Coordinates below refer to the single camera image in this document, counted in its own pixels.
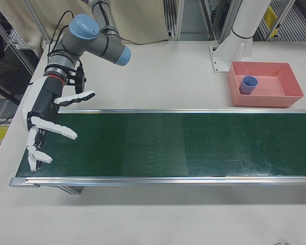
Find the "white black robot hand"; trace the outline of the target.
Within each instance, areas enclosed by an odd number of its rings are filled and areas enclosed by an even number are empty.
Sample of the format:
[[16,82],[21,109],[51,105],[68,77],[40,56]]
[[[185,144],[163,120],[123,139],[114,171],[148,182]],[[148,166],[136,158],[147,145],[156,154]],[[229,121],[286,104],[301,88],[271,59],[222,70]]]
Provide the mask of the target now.
[[95,96],[93,90],[62,96],[63,86],[64,82],[57,76],[42,76],[33,83],[22,104],[23,123],[28,131],[28,163],[33,172],[42,162],[51,163],[53,160],[41,151],[46,132],[57,133],[72,140],[78,137],[74,130],[55,123],[60,107],[87,101]]

